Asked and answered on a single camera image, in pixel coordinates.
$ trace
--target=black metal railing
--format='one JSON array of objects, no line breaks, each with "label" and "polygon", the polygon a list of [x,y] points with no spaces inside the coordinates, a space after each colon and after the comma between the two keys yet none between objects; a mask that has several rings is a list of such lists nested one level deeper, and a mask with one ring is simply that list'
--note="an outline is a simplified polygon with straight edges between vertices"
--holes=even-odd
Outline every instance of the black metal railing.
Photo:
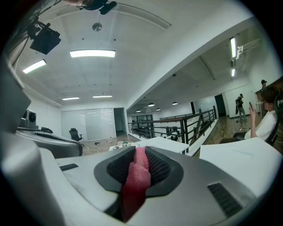
[{"label": "black metal railing", "polygon": [[[195,117],[199,117],[199,119],[193,123],[190,123]],[[201,112],[200,109],[199,113],[197,114],[188,114],[184,117],[174,116],[161,119],[162,120],[158,121],[138,121],[128,123],[129,133],[136,134],[140,138],[144,137],[147,139],[151,139],[157,137],[159,134],[162,134],[166,135],[165,138],[167,139],[169,137],[170,139],[179,141],[179,138],[181,138],[182,143],[189,144],[190,142],[190,145],[192,145],[200,136],[205,135],[205,131],[211,127],[211,124],[215,119],[217,119],[217,116],[215,106],[213,106],[213,109],[205,112]],[[161,127],[157,125],[165,122],[179,122],[180,126]],[[173,129],[176,132],[168,132],[168,129]]]}]

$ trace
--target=black mesh grille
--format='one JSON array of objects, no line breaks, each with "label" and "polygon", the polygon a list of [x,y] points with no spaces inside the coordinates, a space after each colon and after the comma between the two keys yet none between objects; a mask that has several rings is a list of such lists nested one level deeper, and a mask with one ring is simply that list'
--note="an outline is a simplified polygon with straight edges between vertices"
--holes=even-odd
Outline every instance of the black mesh grille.
[{"label": "black mesh grille", "polygon": [[151,186],[164,180],[170,173],[170,165],[149,151],[145,151],[147,159],[149,160],[149,172],[151,174]]},{"label": "black mesh grille", "polygon": [[233,196],[223,187],[222,184],[217,183],[209,185],[208,189],[218,202],[221,209],[227,217],[230,217],[242,209],[241,205],[233,198]]},{"label": "black mesh grille", "polygon": [[109,175],[119,181],[122,185],[124,185],[127,180],[129,165],[134,160],[134,153],[135,149],[110,162],[107,166]]}]

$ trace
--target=red tongue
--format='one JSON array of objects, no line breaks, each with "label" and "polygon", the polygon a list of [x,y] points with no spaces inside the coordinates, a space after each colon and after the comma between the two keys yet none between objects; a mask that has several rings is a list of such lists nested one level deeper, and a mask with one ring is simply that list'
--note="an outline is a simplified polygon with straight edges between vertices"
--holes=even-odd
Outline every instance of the red tongue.
[{"label": "red tongue", "polygon": [[127,222],[145,202],[145,191],[150,187],[149,161],[145,147],[136,148],[134,161],[130,163],[129,174],[122,188],[124,221]]}]

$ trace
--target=ceiling light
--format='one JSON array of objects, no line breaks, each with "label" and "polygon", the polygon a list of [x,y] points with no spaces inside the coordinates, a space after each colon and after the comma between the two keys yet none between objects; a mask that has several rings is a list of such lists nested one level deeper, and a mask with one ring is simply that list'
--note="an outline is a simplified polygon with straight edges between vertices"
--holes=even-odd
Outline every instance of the ceiling light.
[{"label": "ceiling light", "polygon": [[63,101],[67,101],[67,100],[76,100],[76,99],[80,99],[79,97],[69,97],[69,98],[63,98]]},{"label": "ceiling light", "polygon": [[93,96],[93,98],[102,98],[102,97],[112,97],[112,95],[108,95],[108,96]]},{"label": "ceiling light", "polygon": [[232,49],[232,57],[236,57],[236,39],[235,38],[231,38],[230,39],[231,42],[231,49]]},{"label": "ceiling light", "polygon": [[232,69],[232,77],[235,75],[235,69]]},{"label": "ceiling light", "polygon": [[78,51],[71,51],[71,57],[115,57],[114,50],[78,50]]},{"label": "ceiling light", "polygon": [[27,74],[27,73],[45,65],[45,64],[46,64],[45,60],[41,60],[41,61],[29,66],[28,68],[24,69],[23,72],[25,72]]}]

